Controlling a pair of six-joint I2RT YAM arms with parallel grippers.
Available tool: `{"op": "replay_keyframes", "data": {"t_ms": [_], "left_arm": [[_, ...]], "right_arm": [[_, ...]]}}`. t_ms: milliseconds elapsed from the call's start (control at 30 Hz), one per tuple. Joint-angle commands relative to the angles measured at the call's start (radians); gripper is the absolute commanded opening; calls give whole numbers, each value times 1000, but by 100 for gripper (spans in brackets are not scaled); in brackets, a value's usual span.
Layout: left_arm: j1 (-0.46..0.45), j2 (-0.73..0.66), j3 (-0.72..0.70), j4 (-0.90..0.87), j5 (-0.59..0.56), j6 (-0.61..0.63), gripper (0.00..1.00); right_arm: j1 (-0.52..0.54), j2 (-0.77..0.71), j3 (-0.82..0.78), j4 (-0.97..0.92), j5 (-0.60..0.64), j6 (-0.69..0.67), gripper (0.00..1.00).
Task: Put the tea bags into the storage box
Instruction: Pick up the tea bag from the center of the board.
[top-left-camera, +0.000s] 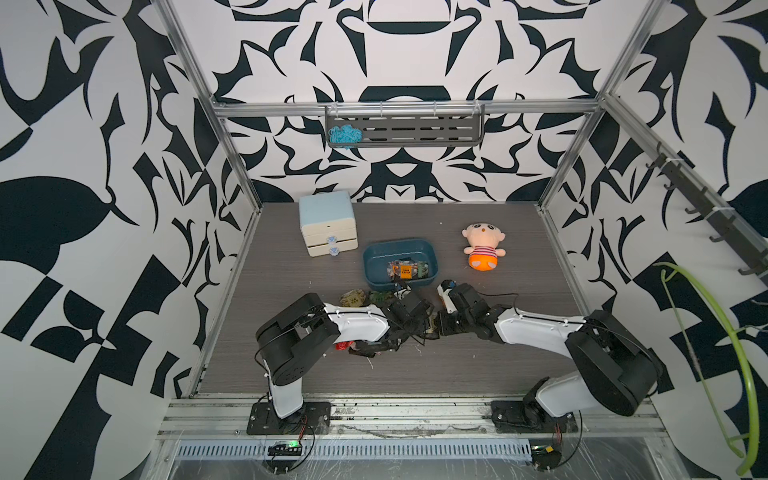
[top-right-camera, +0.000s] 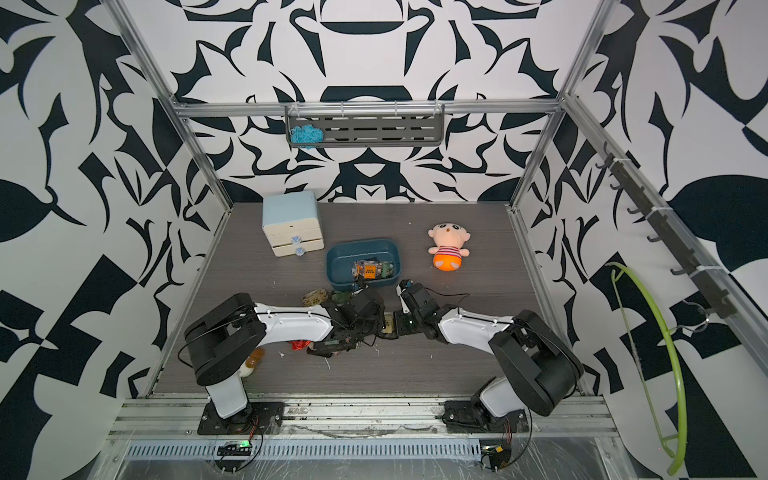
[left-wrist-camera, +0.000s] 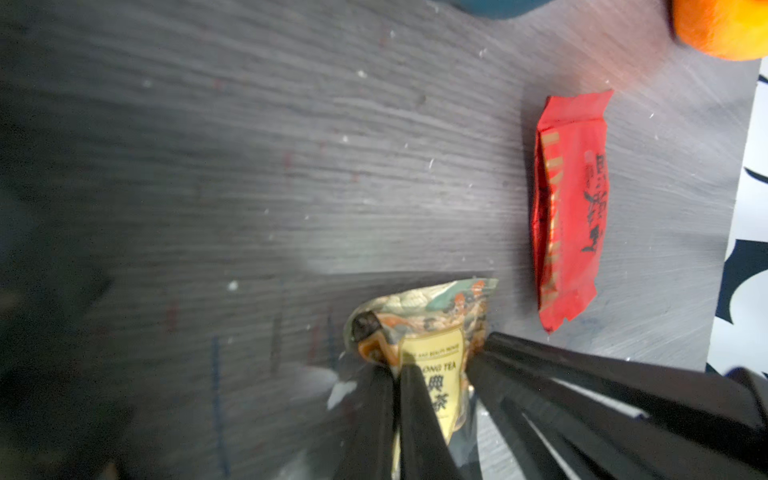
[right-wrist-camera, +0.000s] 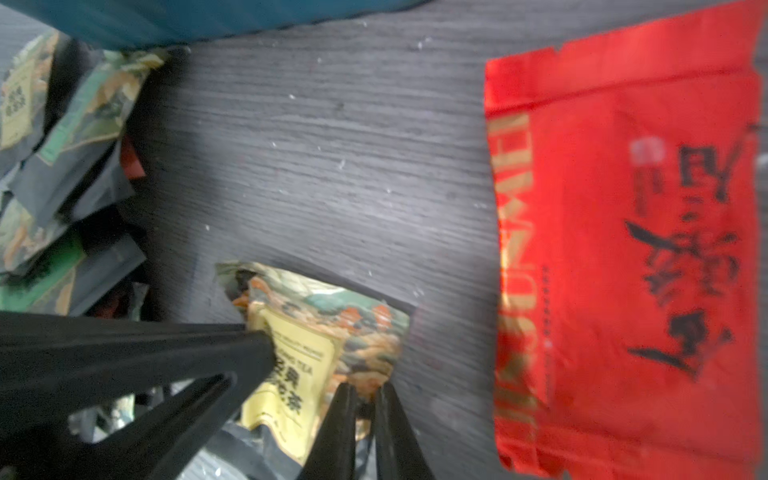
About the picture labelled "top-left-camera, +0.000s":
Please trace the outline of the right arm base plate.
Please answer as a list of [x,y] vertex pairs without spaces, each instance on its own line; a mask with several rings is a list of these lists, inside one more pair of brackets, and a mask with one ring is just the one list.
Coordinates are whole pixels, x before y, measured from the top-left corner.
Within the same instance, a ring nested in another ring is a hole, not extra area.
[[572,414],[553,417],[535,401],[495,400],[490,419],[498,433],[578,433],[579,421]]

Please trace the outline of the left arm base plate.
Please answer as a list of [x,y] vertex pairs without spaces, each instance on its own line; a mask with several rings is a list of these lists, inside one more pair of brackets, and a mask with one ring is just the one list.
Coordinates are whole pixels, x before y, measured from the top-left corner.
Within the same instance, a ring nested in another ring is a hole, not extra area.
[[297,412],[280,418],[271,402],[260,401],[252,405],[246,433],[248,435],[324,434],[331,420],[330,402],[307,402]]

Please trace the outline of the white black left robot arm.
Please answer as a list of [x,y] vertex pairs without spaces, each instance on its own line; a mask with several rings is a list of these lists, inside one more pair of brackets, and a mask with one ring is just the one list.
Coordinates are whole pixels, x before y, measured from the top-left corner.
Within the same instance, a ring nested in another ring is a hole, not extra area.
[[333,305],[315,293],[301,296],[255,334],[254,360],[266,374],[272,411],[281,420],[302,411],[303,377],[334,347],[373,358],[409,340],[426,343],[436,333],[434,311],[413,290],[362,306]]

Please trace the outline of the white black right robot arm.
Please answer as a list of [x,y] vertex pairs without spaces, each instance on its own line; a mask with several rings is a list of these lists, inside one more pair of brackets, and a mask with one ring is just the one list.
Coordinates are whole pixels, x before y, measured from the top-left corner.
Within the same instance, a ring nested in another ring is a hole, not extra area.
[[526,394],[521,414],[528,421],[557,419],[596,406],[632,416],[665,372],[659,357],[607,311],[562,317],[527,312],[514,304],[490,306],[474,287],[452,280],[442,282],[437,291],[445,306],[439,316],[440,335],[472,333],[573,361],[574,372],[545,377]]

